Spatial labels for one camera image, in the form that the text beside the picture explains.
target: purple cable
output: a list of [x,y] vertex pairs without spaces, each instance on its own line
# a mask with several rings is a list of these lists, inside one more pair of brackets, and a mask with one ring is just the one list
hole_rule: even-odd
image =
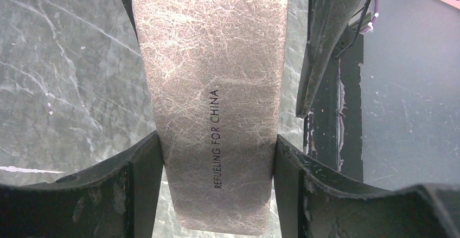
[[[379,13],[379,0],[374,0],[374,16],[372,17],[370,21],[372,24],[374,24],[375,21],[377,20],[377,16],[379,15],[378,13]],[[370,26],[367,25],[363,30],[361,30],[360,33],[366,33],[369,30],[370,30]]]

